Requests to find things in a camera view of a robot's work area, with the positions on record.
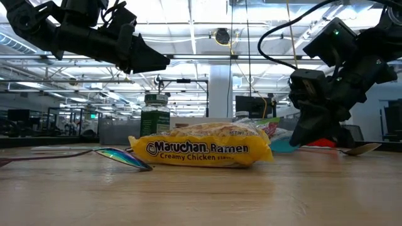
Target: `red object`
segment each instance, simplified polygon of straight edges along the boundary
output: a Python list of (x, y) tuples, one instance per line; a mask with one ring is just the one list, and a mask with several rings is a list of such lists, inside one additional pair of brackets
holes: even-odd
[(330, 148), (334, 148), (335, 145), (336, 145), (335, 142), (330, 141), (328, 139), (319, 139), (310, 144), (307, 144), (307, 146), (330, 147)]

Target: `plastic wrapper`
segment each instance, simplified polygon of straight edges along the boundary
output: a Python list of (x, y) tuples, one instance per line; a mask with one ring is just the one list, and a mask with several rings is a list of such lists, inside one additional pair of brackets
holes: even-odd
[(273, 160), (266, 133), (249, 124), (198, 124), (129, 141), (134, 154), (148, 163), (244, 168)]
[(270, 118), (270, 119), (240, 119), (235, 123), (249, 124), (263, 130), (268, 137), (271, 139), (276, 136), (276, 129), (278, 128), (280, 118)]

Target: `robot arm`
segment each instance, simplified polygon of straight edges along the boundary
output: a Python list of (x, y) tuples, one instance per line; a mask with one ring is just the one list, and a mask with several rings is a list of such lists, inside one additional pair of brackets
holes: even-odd
[[(59, 7), (48, 1), (34, 7), (28, 0), (0, 0), (14, 32), (59, 60), (64, 51), (116, 64), (125, 73), (164, 70), (170, 60), (148, 47), (141, 35), (133, 36), (136, 16), (116, 1), (105, 13), (111, 19), (93, 29), (109, 0), (63, 0)], [(53, 16), (60, 26), (49, 19)]]
[(397, 79), (387, 62), (402, 57), (402, 26), (385, 13), (377, 26), (356, 35), (335, 18), (303, 50), (335, 66), (335, 72), (328, 77), (318, 70), (298, 69), (291, 74), (289, 97), (300, 109), (292, 146), (335, 136), (339, 122), (350, 118), (357, 102), (366, 101), (365, 93), (375, 83)]

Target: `yellow package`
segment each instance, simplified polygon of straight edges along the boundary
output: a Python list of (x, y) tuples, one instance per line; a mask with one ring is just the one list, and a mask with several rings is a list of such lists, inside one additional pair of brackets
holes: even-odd
[(273, 160), (266, 133), (248, 124), (198, 124), (129, 141), (148, 163), (241, 168)]

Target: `bottle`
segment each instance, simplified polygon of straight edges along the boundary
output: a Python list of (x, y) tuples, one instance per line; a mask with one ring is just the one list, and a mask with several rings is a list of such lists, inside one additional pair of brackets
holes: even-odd
[(140, 136), (169, 131), (170, 109), (167, 107), (168, 96), (146, 94), (145, 106), (141, 109)]
[(239, 111), (234, 113), (235, 116), (235, 121), (239, 121), (241, 119), (248, 119), (249, 118), (249, 112), (247, 111)]

